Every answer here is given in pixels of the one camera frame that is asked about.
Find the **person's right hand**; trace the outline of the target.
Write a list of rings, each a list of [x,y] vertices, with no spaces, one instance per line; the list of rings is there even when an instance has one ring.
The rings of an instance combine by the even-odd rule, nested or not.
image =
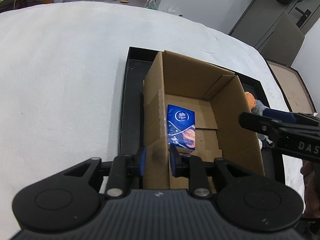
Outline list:
[[[304,178],[305,186],[305,211],[304,217],[319,218],[319,195],[316,192],[315,174],[313,170],[313,163],[310,161],[303,161],[303,166],[300,173]]]

